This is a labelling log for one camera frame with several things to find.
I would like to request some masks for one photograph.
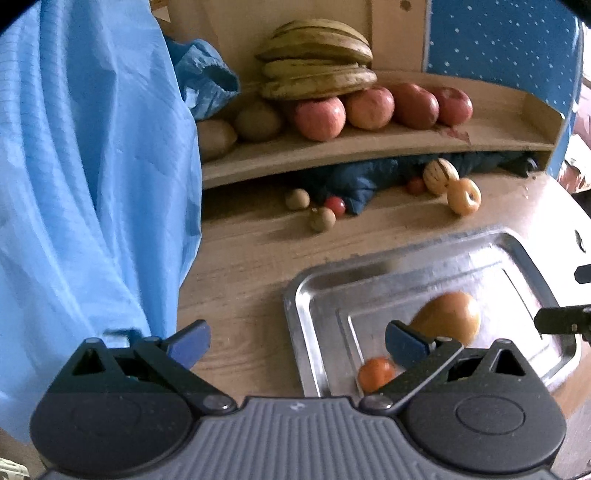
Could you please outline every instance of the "light blue fabric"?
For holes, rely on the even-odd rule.
[[[147,0],[42,0],[0,37],[0,427],[28,439],[82,339],[175,331],[200,211],[195,123]]]
[[[229,99],[240,93],[238,77],[206,41],[197,39],[180,44],[166,38],[166,45],[181,97],[195,120],[215,115]]]

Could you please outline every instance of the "stainless steel tray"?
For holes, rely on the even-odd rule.
[[[364,359],[387,355],[385,327],[410,323],[430,299],[462,290],[479,303],[474,343],[509,338],[553,390],[580,360],[575,335],[536,331],[540,307],[557,306],[517,236],[502,228],[450,235],[393,251],[303,271],[288,286],[284,307],[304,395],[349,395]]]

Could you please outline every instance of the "bunch of bananas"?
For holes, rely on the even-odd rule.
[[[363,90],[377,81],[366,68],[373,55],[367,39],[334,20],[295,20],[277,28],[255,55],[269,79],[269,100],[327,98]]]

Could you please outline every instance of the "screw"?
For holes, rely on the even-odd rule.
[[[214,413],[229,413],[236,408],[236,402],[227,395],[208,395],[203,406]]]
[[[394,406],[394,401],[380,394],[367,395],[361,399],[359,407],[368,413],[385,413]]]

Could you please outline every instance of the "wooden table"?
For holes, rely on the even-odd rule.
[[[203,242],[180,293],[178,326],[204,318],[212,347],[197,364],[205,380],[241,401],[252,395],[301,395],[282,294],[301,270],[421,242],[444,233],[503,224],[526,246],[561,305],[591,303],[591,284],[573,272],[590,263],[576,244],[577,229],[591,252],[591,220],[549,176],[521,179],[475,175],[481,209],[459,219],[444,199],[380,192],[363,214],[313,234],[307,212],[288,212],[276,178],[208,190],[203,195]],[[569,416],[591,393],[581,380],[591,355],[556,392]]]

